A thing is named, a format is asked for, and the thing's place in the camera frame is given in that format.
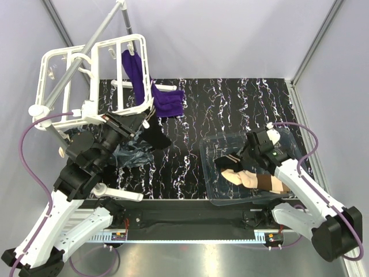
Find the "white plastic clip hanger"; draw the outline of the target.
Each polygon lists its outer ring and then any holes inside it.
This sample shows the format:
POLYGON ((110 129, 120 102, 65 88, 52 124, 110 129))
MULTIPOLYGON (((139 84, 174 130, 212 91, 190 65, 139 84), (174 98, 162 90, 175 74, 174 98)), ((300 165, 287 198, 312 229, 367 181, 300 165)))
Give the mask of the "white plastic clip hanger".
MULTIPOLYGON (((72 63, 76 60, 86 61, 90 66, 89 69, 78 68, 80 72, 85 73, 90 79, 89 86, 89 96, 87 100, 92 100, 96 102, 96 108, 98 113, 99 105, 99 83, 100 83, 100 59, 99 53, 102 48, 114 48, 116 50, 116 78, 115 86, 118 90, 118 109, 114 111, 118 115, 133 115, 139 114, 147 109, 152 109, 153 107, 153 97, 151 94, 151 80, 149 75, 148 57, 147 57, 147 47, 146 39, 140 34, 132 34, 121 36, 118 38, 113 38, 110 40, 104 40, 101 42, 96 42, 91 49, 91 54, 87 55, 82 52, 83 46, 74 46, 54 49, 46 52, 41 60, 39 81, 37 85, 37 93, 35 104, 31 105, 28 109, 29 115, 32 117, 32 122, 35 123, 37 120, 47 117, 54 107, 54 104, 48 104, 45 100, 46 92, 46 78, 47 70, 49 66, 49 61, 51 58, 56 56, 64 56, 66 58, 66 71, 71 69, 72 63), (126 46, 131 55, 134 55, 133 43, 138 42, 139 51, 141 54, 142 61, 142 74, 144 83, 144 102, 140 105, 135 105, 132 108, 125 108, 123 104, 123 89, 132 88, 131 82, 123 81, 123 66, 121 53, 123 46, 126 46)), ((36 129, 45 131, 50 125, 53 125, 56 129, 68 129, 72 127, 77 127, 81 125, 87 125, 86 121, 83 121, 77 117, 73 117, 72 110, 69 109, 70 104, 70 91, 71 91, 71 78, 67 79, 66 85, 62 88, 61 93, 63 96, 62 101, 62 114, 59 116, 61 119, 57 122, 51 122, 47 119, 41 123, 35 125, 36 129)))

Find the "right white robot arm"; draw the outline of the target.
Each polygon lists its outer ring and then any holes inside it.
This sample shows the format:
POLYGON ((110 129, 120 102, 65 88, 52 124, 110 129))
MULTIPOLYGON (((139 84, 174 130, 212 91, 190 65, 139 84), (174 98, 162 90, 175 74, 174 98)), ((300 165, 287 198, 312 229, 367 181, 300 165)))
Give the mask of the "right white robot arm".
POLYGON ((244 152, 259 167, 271 173, 298 197, 308 209, 299 211, 286 202, 275 203, 262 214, 263 225, 274 229, 285 225, 309 239, 315 251, 331 262, 359 248, 363 257, 363 217, 356 207, 345 207, 304 170, 291 151, 278 147, 276 129, 259 128, 246 134, 244 152))

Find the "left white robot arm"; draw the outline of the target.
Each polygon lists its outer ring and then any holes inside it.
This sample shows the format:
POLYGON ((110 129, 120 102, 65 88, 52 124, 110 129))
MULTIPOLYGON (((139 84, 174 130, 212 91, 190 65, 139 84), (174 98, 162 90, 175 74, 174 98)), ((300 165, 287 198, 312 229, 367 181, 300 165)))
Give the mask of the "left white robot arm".
POLYGON ((99 138, 87 131, 71 138, 65 151, 67 164, 52 191, 35 178, 45 191, 48 204, 26 239, 2 254, 2 261, 11 268, 10 276, 16 269, 20 276, 57 276, 70 256, 93 235, 104 228, 123 225, 125 209, 116 199, 143 199, 141 193, 108 188, 101 182, 101 175, 117 146, 131 140, 147 124, 146 114, 105 113, 102 120, 99 138), (86 219, 63 233, 66 223, 90 194, 103 201, 86 219))

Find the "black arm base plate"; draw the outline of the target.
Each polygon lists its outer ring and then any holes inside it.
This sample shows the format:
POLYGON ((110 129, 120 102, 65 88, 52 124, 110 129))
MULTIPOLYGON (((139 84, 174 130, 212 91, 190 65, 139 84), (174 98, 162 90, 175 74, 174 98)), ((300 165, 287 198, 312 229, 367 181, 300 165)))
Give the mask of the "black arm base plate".
POLYGON ((131 241, 210 241, 253 239, 255 230, 279 231, 254 203, 215 206, 209 200, 119 201, 129 220, 131 241))

